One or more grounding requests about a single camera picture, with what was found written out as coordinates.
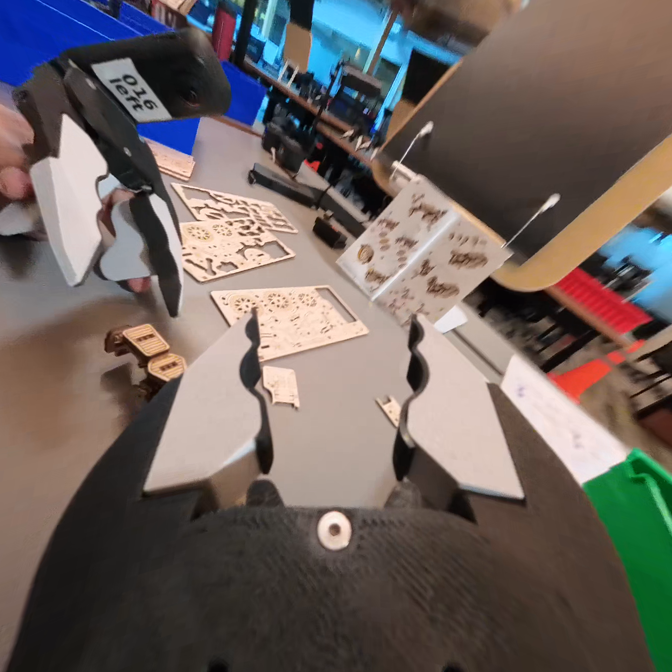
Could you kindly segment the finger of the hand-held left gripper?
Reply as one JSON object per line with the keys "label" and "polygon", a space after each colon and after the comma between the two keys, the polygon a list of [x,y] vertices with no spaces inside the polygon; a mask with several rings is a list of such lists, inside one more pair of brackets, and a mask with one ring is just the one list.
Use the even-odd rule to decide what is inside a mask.
{"label": "finger of the hand-held left gripper", "polygon": [[129,204],[167,312],[175,318],[183,304],[182,242],[180,222],[166,195],[137,194]]}

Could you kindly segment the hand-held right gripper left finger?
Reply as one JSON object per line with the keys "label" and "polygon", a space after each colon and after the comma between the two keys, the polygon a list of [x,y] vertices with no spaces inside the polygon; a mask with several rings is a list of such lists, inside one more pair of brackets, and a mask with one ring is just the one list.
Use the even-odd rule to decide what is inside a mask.
{"label": "hand-held right gripper left finger", "polygon": [[207,505],[236,505],[273,465],[261,380],[257,310],[189,365],[145,480],[146,495],[196,489]]}

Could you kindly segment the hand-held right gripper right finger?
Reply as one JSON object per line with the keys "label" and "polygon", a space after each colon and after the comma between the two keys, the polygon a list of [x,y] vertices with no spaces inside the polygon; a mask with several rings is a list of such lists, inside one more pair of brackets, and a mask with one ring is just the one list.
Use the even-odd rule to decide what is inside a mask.
{"label": "hand-held right gripper right finger", "polygon": [[402,404],[392,465],[429,505],[468,494],[521,503],[522,483],[491,385],[424,315],[408,330],[411,395]]}

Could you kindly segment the partly built wooden model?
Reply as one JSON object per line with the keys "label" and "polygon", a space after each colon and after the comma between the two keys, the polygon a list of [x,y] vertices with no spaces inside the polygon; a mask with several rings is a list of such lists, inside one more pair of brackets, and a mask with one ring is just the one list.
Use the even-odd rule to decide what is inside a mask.
{"label": "partly built wooden model", "polygon": [[146,401],[151,401],[188,368],[186,360],[173,353],[168,342],[148,323],[111,329],[105,336],[104,349],[116,357],[130,354],[136,359],[139,368],[145,371],[145,378],[135,388]]}

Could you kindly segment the grey desk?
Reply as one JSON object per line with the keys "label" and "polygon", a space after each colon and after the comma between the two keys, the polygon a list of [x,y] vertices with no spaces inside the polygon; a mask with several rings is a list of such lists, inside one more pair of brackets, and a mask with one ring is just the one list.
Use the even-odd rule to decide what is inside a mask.
{"label": "grey desk", "polygon": [[[310,233],[312,218],[286,206],[298,234],[294,259],[243,273],[218,288],[330,285],[369,333],[282,363],[295,369],[300,409],[268,408],[274,458],[270,478],[290,505],[377,507],[395,483],[395,430],[374,397],[404,401],[408,334],[368,304]],[[192,365],[226,331],[210,289],[185,281],[171,318],[157,286],[134,294],[96,275],[80,287],[63,281],[46,242],[1,238],[1,523],[57,524],[80,500],[84,526],[105,526],[123,489],[127,451],[98,482],[85,482],[133,418],[146,407],[132,390],[129,356],[104,353],[110,329],[150,323]]]}

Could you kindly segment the person's left hand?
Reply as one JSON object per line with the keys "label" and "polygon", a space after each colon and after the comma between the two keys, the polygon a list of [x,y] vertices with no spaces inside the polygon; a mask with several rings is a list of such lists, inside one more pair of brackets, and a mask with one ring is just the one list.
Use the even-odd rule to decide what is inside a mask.
{"label": "person's left hand", "polygon": [[18,112],[1,105],[1,194],[10,201],[33,196],[25,146],[31,145],[34,133]]}

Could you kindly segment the wooden puzzle sheet with gears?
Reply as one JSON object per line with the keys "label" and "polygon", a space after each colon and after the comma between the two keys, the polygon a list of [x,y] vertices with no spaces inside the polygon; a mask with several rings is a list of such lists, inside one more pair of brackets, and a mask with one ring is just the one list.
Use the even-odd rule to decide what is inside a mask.
{"label": "wooden puzzle sheet with gears", "polygon": [[183,269],[206,283],[293,259],[296,254],[251,218],[180,223]]}

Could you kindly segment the small wooden puzzle sheet fragment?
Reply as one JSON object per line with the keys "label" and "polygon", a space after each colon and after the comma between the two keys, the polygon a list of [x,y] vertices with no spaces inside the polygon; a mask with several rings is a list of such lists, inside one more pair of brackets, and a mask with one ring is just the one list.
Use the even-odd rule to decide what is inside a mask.
{"label": "small wooden puzzle sheet fragment", "polygon": [[273,405],[289,405],[296,410],[300,408],[298,383],[293,369],[265,365],[262,367],[261,382],[269,392]]}

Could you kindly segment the mostly emptied wooden puzzle sheet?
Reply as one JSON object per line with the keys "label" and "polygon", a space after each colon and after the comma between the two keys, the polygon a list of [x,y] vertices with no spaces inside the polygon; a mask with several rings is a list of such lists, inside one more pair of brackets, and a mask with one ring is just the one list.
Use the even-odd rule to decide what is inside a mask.
{"label": "mostly emptied wooden puzzle sheet", "polygon": [[273,203],[212,189],[172,182],[171,187],[196,221],[251,221],[270,232],[298,234]]}

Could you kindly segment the stack of wooden puzzle sheets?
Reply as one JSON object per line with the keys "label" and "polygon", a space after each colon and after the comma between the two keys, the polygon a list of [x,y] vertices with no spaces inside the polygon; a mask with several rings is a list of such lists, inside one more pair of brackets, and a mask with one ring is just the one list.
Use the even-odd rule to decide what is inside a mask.
{"label": "stack of wooden puzzle sheets", "polygon": [[160,142],[140,137],[152,151],[159,171],[181,181],[189,181],[196,162],[193,156],[182,153]]}

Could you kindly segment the large blue bin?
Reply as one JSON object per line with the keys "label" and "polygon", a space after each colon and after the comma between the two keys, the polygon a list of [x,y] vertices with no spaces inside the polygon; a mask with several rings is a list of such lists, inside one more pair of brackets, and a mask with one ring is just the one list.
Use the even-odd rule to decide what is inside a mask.
{"label": "large blue bin", "polygon": [[[85,1],[1,1],[1,97],[68,49],[174,33],[124,1],[118,19]],[[139,124],[140,136],[192,155],[199,119],[149,121]]]}

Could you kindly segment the white paper sheet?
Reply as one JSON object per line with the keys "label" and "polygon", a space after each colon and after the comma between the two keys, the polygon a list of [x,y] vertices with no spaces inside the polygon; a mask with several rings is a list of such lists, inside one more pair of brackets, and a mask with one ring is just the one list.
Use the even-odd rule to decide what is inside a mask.
{"label": "white paper sheet", "polygon": [[577,483],[606,473],[628,456],[629,448],[524,358],[512,356],[500,387]]}

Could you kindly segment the wooden puzzle sheet with rectangular cutout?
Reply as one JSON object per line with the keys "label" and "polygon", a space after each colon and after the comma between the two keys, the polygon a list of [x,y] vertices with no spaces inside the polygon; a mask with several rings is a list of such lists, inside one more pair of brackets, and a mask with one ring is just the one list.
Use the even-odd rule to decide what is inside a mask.
{"label": "wooden puzzle sheet with rectangular cutout", "polygon": [[256,311],[261,363],[368,335],[328,285],[212,291],[229,326]]}

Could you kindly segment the long black bar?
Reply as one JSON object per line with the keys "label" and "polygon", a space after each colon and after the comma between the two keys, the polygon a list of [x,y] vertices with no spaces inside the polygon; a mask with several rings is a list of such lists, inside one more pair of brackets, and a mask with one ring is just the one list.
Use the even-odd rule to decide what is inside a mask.
{"label": "long black bar", "polygon": [[365,215],[331,186],[310,186],[258,163],[248,171],[247,180],[250,185],[257,184],[307,208],[330,212],[355,238],[368,226]]}

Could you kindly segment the black device with white stick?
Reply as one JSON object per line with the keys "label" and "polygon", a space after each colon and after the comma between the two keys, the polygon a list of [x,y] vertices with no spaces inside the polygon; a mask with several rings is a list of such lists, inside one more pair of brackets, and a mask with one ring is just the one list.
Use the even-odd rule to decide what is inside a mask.
{"label": "black device with white stick", "polygon": [[275,165],[295,177],[308,156],[308,149],[295,137],[295,128],[283,120],[270,121],[265,126],[261,146],[270,154]]}

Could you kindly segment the background workbench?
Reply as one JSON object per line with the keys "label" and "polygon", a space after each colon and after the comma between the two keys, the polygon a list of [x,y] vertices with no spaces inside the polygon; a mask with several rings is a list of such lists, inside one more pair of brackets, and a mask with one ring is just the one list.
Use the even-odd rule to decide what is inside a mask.
{"label": "background workbench", "polygon": [[333,144],[340,147],[358,162],[367,167],[373,165],[378,148],[373,147],[373,139],[366,132],[363,134],[357,133],[357,131],[363,130],[361,125],[349,124],[331,113],[326,106],[315,105],[311,100],[302,97],[294,87],[288,86],[252,63],[248,57],[245,58],[243,69],[249,75],[259,79],[269,89],[269,96],[291,101],[293,105],[304,110],[308,117],[312,119],[309,124],[310,129],[315,129],[324,138],[329,138]]}

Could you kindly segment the small black box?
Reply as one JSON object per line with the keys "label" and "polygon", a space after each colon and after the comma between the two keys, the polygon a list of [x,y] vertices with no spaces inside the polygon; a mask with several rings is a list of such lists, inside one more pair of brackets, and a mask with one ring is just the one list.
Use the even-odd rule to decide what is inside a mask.
{"label": "small black box", "polygon": [[326,216],[317,216],[313,225],[313,234],[321,240],[327,247],[334,250],[345,249],[348,239],[338,229],[336,229],[330,218]]}

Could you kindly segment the folded instruction booklet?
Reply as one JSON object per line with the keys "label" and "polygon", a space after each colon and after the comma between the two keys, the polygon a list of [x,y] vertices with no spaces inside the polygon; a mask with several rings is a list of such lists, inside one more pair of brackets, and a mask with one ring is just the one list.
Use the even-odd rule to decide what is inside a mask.
{"label": "folded instruction booklet", "polygon": [[436,323],[511,256],[504,241],[424,176],[408,181],[338,258],[401,325]]}

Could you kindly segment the red crate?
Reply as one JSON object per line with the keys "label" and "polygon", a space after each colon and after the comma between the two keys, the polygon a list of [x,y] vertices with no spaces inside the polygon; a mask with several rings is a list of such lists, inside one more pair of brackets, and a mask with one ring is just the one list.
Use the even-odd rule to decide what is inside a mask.
{"label": "red crate", "polygon": [[544,291],[612,340],[626,337],[652,322],[646,311],[578,267]]}

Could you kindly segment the green bin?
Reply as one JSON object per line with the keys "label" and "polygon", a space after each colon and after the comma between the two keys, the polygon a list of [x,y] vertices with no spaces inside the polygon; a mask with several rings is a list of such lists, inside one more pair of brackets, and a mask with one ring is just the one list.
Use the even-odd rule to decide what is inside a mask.
{"label": "green bin", "polygon": [[671,670],[671,475],[633,449],[583,485],[624,565],[657,671]]}

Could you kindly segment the dark board with wooden edge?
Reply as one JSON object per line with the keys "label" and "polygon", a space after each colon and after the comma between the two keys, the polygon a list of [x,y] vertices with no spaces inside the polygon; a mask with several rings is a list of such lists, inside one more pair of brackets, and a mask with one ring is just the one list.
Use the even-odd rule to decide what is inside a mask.
{"label": "dark board with wooden edge", "polygon": [[671,2],[530,1],[376,161],[402,162],[509,241],[501,285],[555,284],[671,188]]}

